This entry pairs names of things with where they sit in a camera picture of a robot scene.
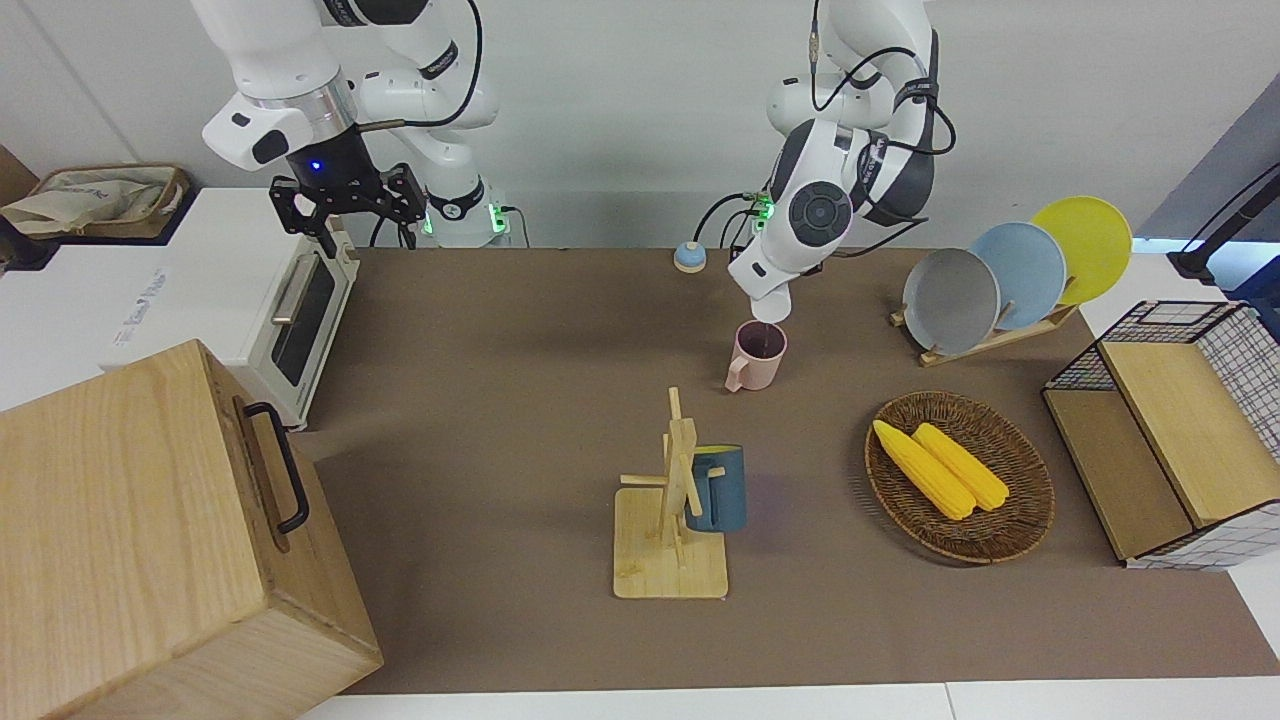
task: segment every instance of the mug handle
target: mug handle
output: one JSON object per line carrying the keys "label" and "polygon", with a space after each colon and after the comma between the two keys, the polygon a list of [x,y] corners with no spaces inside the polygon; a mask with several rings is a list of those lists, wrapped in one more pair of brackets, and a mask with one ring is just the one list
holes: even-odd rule
{"label": "mug handle", "polygon": [[746,357],[739,355],[728,364],[728,377],[724,378],[724,389],[737,392],[742,389],[742,370],[746,369]]}

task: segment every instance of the brown table mat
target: brown table mat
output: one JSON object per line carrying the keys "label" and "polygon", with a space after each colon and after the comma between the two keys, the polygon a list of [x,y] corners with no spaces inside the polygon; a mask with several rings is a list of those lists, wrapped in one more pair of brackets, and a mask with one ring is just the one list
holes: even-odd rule
{"label": "brown table mat", "polygon": [[[1276,673],[1228,575],[1116,565],[1038,393],[1083,320],[922,369],[884,320],[920,256],[794,283],[778,379],[730,395],[749,310],[722,255],[684,275],[659,250],[366,254],[298,438],[387,657],[349,692]],[[745,446],[726,601],[611,593],[618,474],[660,470],[672,384],[703,442]],[[1057,520],[1027,557],[946,566],[867,505],[872,415],[931,388],[1044,457]]]}

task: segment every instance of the oven window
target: oven window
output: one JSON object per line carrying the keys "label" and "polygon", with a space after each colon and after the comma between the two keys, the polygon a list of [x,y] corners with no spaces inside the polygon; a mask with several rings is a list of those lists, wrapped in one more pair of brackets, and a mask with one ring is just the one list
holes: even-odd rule
{"label": "oven window", "polygon": [[311,275],[311,282],[307,284],[293,324],[280,327],[280,334],[275,337],[271,361],[293,387],[298,387],[298,383],[302,382],[302,370],[306,369],[316,336],[320,334],[320,325],[324,324],[324,315],[333,299],[333,274],[321,263],[316,268],[316,273]]}

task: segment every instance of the corn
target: corn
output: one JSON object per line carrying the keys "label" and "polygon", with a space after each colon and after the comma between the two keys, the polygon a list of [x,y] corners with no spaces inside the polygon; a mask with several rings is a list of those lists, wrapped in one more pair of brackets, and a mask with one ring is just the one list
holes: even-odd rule
{"label": "corn", "polygon": [[872,427],[884,452],[940,512],[952,520],[973,515],[973,506],[977,503],[973,493],[960,484],[946,465],[893,425],[876,420]]}
{"label": "corn", "polygon": [[922,423],[911,437],[955,473],[955,477],[973,493],[978,507],[995,510],[1009,500],[1009,486],[937,427]]}

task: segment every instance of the plate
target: plate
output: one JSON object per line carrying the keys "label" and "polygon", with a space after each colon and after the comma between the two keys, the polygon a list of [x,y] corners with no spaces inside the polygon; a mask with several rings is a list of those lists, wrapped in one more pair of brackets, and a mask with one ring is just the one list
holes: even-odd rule
{"label": "plate", "polygon": [[888,402],[876,419],[908,434],[920,423],[933,423],[1009,486],[1002,506],[948,520],[906,479],[868,427],[864,459],[876,498],[920,544],[954,560],[989,565],[1021,557],[1044,539],[1056,511],[1053,484],[1036,447],[998,413],[963,395],[925,391]]}
{"label": "plate", "polygon": [[1066,259],[1053,236],[1030,223],[1005,223],[984,232],[969,249],[996,275],[1000,301],[1014,306],[996,323],[1016,331],[1041,322],[1062,297]]}
{"label": "plate", "polygon": [[906,329],[938,355],[960,355],[987,340],[1000,315],[1000,286],[968,250],[936,250],[916,263],[902,290]]}
{"label": "plate", "polygon": [[1129,220],[1106,200],[1064,197],[1036,213],[1032,224],[1053,236],[1066,258],[1068,277],[1075,278],[1062,291],[1064,305],[1079,305],[1111,290],[1129,266]]}

